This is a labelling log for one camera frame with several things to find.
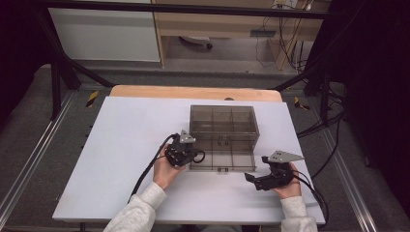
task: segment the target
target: hand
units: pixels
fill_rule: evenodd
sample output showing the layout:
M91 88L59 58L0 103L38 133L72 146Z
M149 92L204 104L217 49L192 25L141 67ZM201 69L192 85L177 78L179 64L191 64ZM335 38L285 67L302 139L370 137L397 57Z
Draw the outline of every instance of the hand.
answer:
M293 173L296 176L299 177L299 173L296 172L296 171L298 171L296 166L292 162L289 162L289 164L290 164L290 168L295 171ZM289 197L292 197L292 196L301 196L302 195L301 183L296 178L293 178L293 180L286 187L272 188L272 190L279 195L280 199L285 199L285 198L289 198Z
M166 190L172 182L174 182L177 175L185 169L185 166L176 168L169 164L168 159L165 157L165 149L168 144L163 146L159 159L154 163L154 182L162 189Z

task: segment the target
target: white tabletop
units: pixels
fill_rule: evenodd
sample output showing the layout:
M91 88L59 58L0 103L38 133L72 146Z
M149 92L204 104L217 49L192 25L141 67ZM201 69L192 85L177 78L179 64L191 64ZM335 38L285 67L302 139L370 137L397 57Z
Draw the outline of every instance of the white tabletop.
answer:
M261 157L276 150L302 155L286 103L107 97L53 218L112 219L127 205L136 181L163 141L172 133L190 130L192 104L253 106L260 137L252 175L270 173ZM294 163L309 177L303 160ZM152 177L153 170L138 192ZM318 203L302 186L308 214L324 223ZM241 172L219 174L187 168L166 193L156 223L275 224L283 219L278 196L257 191Z

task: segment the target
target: transparent acrylic box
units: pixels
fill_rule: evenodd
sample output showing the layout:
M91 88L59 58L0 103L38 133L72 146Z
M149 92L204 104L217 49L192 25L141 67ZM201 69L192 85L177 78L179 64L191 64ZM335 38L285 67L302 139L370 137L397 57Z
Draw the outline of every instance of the transparent acrylic box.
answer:
M253 149L259 130L252 106L192 105L190 135L193 147L205 152L205 160L192 162L192 170L254 171Z

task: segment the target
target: gray carpet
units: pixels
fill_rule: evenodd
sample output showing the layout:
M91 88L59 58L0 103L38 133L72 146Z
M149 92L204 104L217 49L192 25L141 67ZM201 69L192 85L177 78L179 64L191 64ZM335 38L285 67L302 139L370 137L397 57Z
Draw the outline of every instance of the gray carpet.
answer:
M121 84L145 85L177 85L202 87L248 87L265 89L276 86L280 80L268 75L245 74L214 74L179 73L179 72L102 72L102 76ZM23 102L15 110L9 122L4 125L0 133L0 180L1 196L13 183L18 171L27 160L27 155L34 149L35 144L44 131L50 115L49 74L41 71L35 83ZM27 228L76 228L76 224L55 221L51 218L57 205L57 196L63 192L71 172L81 153L81 146L86 142L86 134L90 132L99 109L103 103L103 96L109 90L100 91L94 105L85 107L91 91L81 90L77 93L73 104L49 145L43 160L34 173L25 192L15 206L6 228L17 226ZM296 131L301 131L317 120L311 110L304 110L294 106L294 96L283 93L283 99L288 102L290 114ZM340 110L333 106L335 114ZM306 157L310 174L314 173L329 155L321 132L300 140ZM339 149L346 160L352 175L362 192L373 219L381 231L410 231L409 218L403 213L395 198L389 191L382 176L376 169L364 165L363 153L356 142L356 138L349 128L348 122L341 122ZM324 230L326 231L361 231L359 222L350 206L349 200L340 183L335 167L330 163L314 181L321 191L330 208L330 219ZM90 224L90 228L103 228L104 224ZM265 227L264 231L274 228Z

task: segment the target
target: floor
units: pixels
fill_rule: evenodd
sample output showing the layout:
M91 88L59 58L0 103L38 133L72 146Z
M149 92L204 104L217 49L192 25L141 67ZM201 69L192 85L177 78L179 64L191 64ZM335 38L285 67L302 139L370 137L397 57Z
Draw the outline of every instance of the floor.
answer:
M274 60L267 52L264 40L212 39L214 48L206 49L203 45L187 43L179 38L172 38L166 66L144 66L132 64L131 67L107 68L94 67L96 73L104 78L121 84L177 85L202 87L232 87L266 89L280 84L297 74L289 66L279 72ZM305 44L302 60L308 56L309 46ZM98 111L103 103L103 96L108 89L100 87L99 96L92 107L85 107L95 83L82 76L83 89L75 93L73 103L67 111L58 131L52 135L52 141L45 148L37 169L26 183L25 191L17 196L18 201L12 212L6 216L4 231L74 231L78 225L54 221L51 215L58 202L58 195L64 190L75 162L81 153ZM289 90L282 92L294 122L295 131L302 131L316 121L314 106L319 98L306 98L302 90L302 81ZM0 127L0 199L8 197L9 189L14 184L19 171L30 159L31 152L42 138L50 121L51 94L49 91L49 71L38 71L36 81L31 86L24 100L12 113L9 121ZM296 106L295 97L300 101ZM342 107L333 100L330 116L336 115ZM332 150L332 139L337 134L333 125L327 132L318 132L300 139L301 148L306 157L307 167L311 172L317 170ZM347 168L366 208L377 226L375 231L410 231L409 218L395 201L390 190L377 169L367 168L364 154L358 145L348 121L340 122L338 152L346 160ZM321 189L329 204L330 218L323 231L374 231L364 230L358 221L357 212L352 207L352 199L346 193L343 177L337 169L337 162L331 162L324 173L314 181ZM92 231L102 231L103 224L88 224ZM153 231L163 231L156 225ZM277 226L263 226L263 231L278 231Z

